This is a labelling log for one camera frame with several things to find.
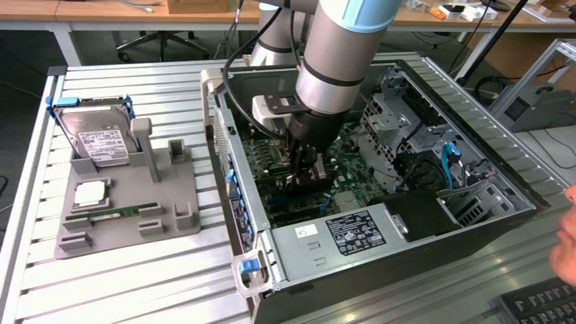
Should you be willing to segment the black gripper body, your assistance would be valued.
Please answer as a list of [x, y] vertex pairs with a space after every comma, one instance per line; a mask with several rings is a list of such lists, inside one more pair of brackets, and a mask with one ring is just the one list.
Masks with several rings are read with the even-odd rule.
[[301, 145], [309, 145], [324, 153], [339, 136], [347, 117], [347, 111], [337, 114], [316, 111], [295, 113], [288, 126], [289, 134]]

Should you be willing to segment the person hand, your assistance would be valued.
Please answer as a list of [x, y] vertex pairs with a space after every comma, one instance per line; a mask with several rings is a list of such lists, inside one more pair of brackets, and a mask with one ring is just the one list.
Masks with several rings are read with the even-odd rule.
[[567, 188], [564, 193], [572, 203], [571, 209], [560, 219], [560, 229], [556, 235], [560, 243], [553, 246], [549, 254], [549, 264], [555, 274], [569, 285], [576, 281], [576, 220], [575, 220], [575, 186]]

